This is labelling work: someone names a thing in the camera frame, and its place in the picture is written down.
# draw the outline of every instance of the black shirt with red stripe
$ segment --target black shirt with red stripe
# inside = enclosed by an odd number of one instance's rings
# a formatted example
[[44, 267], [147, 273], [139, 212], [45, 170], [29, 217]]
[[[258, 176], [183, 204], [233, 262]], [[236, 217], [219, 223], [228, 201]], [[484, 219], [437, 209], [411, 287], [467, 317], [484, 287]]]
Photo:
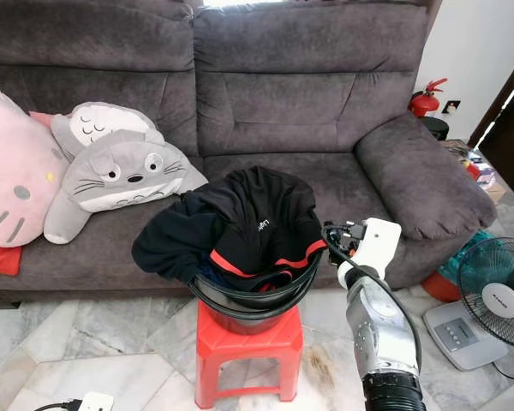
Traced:
[[202, 255], [233, 289], [285, 285], [326, 244], [303, 180], [256, 166], [186, 193], [161, 211], [134, 242], [144, 271], [184, 283], [201, 273]]

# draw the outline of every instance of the sofa backrest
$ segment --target sofa backrest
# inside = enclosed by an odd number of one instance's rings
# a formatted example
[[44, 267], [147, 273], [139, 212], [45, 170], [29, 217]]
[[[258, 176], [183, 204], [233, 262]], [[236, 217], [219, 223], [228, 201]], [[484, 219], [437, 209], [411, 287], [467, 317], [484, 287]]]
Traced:
[[194, 18], [204, 156], [344, 152], [403, 114], [427, 27], [423, 7], [273, 3]]
[[0, 0], [0, 89], [24, 110], [145, 113], [198, 155], [192, 10], [154, 0]]

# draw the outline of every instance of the black power cord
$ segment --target black power cord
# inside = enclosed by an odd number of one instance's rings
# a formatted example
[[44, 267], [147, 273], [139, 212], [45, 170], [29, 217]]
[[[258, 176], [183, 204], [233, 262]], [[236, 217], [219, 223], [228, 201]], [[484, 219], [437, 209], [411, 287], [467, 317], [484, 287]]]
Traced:
[[497, 367], [497, 364], [495, 364], [495, 362], [492, 362], [492, 364], [495, 367], [495, 369], [499, 372], [499, 374], [504, 375], [508, 379], [513, 379], [514, 380], [514, 377], [511, 377], [510, 375], [506, 375], [504, 372], [500, 371], [499, 368]]
[[417, 332], [417, 329], [415, 327], [415, 324], [413, 323], [413, 320], [409, 316], [408, 312], [405, 310], [405, 307], [403, 306], [403, 304], [392, 293], [391, 289], [389, 289], [388, 286], [385, 283], [383, 283], [377, 277], [373, 277], [373, 276], [369, 275], [368, 272], [363, 270], [357, 263], [352, 261], [352, 259], [348, 255], [346, 255], [344, 253], [341, 253], [341, 251], [335, 246], [335, 244], [333, 244], [333, 243], [331, 243], [329, 241], [329, 238], [328, 238], [328, 235], [327, 235], [327, 231], [328, 230], [330, 230], [330, 229], [341, 229], [343, 231], [346, 231], [349, 228], [350, 228], [349, 226], [344, 226], [344, 225], [326, 225], [322, 229], [322, 238], [326, 242], [327, 247], [329, 248], [329, 250], [331, 252], [334, 252], [335, 255], [337, 255], [339, 258], [341, 258], [341, 259], [345, 260], [346, 262], [348, 262], [350, 265], [352, 265], [355, 268], [355, 270], [359, 271], [361, 274], [363, 274], [366, 277], [371, 278], [372, 280], [374, 280], [394, 300], [394, 302], [396, 303], [397, 307], [400, 309], [400, 311], [404, 315], [405, 319], [408, 320], [409, 327], [411, 328], [411, 332], [413, 333], [413, 338], [415, 339], [415, 353], [416, 353], [416, 359], [417, 359], [417, 366], [419, 368], [419, 372], [421, 372], [421, 361], [422, 361], [422, 358], [421, 358], [421, 339], [419, 338], [419, 333]]
[[72, 400], [71, 402], [58, 402], [57, 404], [44, 405], [34, 411], [44, 411], [45, 409], [62, 408], [67, 411], [78, 411], [82, 405], [82, 400]]

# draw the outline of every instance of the totoro eye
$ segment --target totoro eye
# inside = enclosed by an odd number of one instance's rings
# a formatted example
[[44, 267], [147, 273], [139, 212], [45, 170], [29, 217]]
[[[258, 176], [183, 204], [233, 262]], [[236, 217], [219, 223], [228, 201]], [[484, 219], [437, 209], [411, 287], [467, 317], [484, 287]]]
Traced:
[[146, 169], [146, 171], [149, 171], [151, 173], [158, 173], [162, 169], [163, 165], [164, 165], [164, 160], [156, 152], [151, 152], [145, 158], [145, 169]]
[[101, 177], [101, 180], [103, 180], [104, 182], [115, 182], [120, 178], [121, 174], [122, 171], [120, 170], [120, 166], [118, 164], [114, 164], [111, 171], [99, 177]]

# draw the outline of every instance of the stool leg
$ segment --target stool leg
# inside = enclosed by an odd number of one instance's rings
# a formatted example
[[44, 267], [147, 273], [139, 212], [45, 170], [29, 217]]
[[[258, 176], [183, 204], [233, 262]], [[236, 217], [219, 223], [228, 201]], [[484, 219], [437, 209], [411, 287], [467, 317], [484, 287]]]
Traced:
[[201, 409], [213, 408], [217, 398], [220, 365], [220, 362], [198, 355], [194, 401]]
[[301, 353], [298, 355], [290, 353], [278, 359], [280, 361], [280, 401], [293, 401], [297, 395]]

